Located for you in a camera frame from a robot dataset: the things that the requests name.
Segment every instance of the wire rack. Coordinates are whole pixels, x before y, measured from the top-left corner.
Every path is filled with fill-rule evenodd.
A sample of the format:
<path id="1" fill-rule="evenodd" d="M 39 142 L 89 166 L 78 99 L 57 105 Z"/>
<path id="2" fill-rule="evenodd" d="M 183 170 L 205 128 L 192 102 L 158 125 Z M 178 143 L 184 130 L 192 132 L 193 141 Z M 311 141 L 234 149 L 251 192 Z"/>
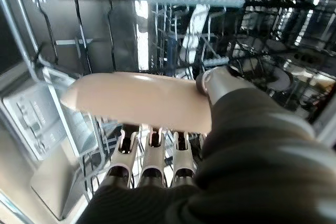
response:
<path id="1" fill-rule="evenodd" d="M 26 59 L 37 81 L 38 67 L 58 68 L 58 45 L 48 15 L 41 2 L 32 0 L 42 13 L 50 41 L 38 45 L 31 35 L 35 55 Z M 74 41 L 82 64 L 82 73 L 92 73 L 92 55 L 88 48 L 98 39 L 87 39 L 81 18 L 80 0 L 75 3 L 80 39 Z M 335 18 L 336 0 L 100 0 L 109 3 L 106 24 L 111 44 L 113 70 L 118 69 L 114 55 L 109 15 L 116 1 L 146 1 L 148 19 L 148 68 L 140 72 L 195 79 L 198 74 L 227 66 L 236 76 L 252 82 L 284 108 L 313 123 L 335 91 Z M 24 8 L 26 28 L 31 29 Z M 140 27 L 139 20 L 134 27 Z M 54 57 L 46 60 L 43 50 L 51 47 Z M 98 149 L 81 157 L 85 194 L 89 200 L 99 186 L 100 176 L 109 169 L 118 130 L 106 132 L 101 118 L 97 124 Z M 147 129 L 140 128 L 132 185 L 139 179 L 143 158 L 143 139 Z M 172 165 L 172 135 L 166 136 L 166 165 Z M 200 159 L 199 143 L 194 157 Z"/>

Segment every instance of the dishwasher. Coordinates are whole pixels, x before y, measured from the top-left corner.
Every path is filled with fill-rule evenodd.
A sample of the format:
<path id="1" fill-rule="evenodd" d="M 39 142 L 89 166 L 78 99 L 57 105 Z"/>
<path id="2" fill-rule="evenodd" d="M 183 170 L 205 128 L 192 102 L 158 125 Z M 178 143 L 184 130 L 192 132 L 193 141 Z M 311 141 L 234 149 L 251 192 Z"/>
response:
<path id="1" fill-rule="evenodd" d="M 195 80 L 225 66 L 303 117 L 319 142 L 335 148 L 336 0 L 0 3 L 3 223 L 75 223 L 111 168 L 122 124 L 60 102 L 72 83 L 91 73 Z M 139 126 L 133 188 L 151 130 Z M 175 136 L 169 129 L 161 133 L 167 185 Z M 184 137 L 196 168 L 204 135 Z"/>

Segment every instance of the beige plastic lid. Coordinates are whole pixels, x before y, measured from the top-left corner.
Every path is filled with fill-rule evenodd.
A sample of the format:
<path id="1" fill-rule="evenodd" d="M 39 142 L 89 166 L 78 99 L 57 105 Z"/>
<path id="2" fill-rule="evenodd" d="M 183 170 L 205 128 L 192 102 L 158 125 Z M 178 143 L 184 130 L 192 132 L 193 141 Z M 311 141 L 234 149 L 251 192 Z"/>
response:
<path id="1" fill-rule="evenodd" d="M 63 105 L 120 123 L 148 124 L 176 131 L 208 133 L 207 97 L 193 80 L 143 73 L 95 73 L 75 81 Z"/>

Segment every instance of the gray sleeve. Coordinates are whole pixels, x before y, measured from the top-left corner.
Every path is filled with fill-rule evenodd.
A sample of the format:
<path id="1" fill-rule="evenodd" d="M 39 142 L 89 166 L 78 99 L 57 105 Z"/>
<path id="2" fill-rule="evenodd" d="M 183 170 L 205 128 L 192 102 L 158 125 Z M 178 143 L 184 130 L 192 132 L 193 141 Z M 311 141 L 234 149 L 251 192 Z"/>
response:
<path id="1" fill-rule="evenodd" d="M 212 124 L 195 177 L 203 192 L 170 209 L 181 223 L 336 223 L 336 158 L 308 123 L 239 89 L 212 107 Z"/>

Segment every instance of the dark sweater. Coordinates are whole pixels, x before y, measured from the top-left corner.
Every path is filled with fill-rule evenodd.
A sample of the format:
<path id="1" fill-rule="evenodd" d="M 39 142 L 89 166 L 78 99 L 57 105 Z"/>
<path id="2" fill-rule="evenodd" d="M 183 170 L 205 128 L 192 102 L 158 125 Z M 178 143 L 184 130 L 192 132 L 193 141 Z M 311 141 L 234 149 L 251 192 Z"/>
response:
<path id="1" fill-rule="evenodd" d="M 100 188 L 78 223 L 336 223 L 336 157 L 256 89 L 212 108 L 198 187 Z"/>

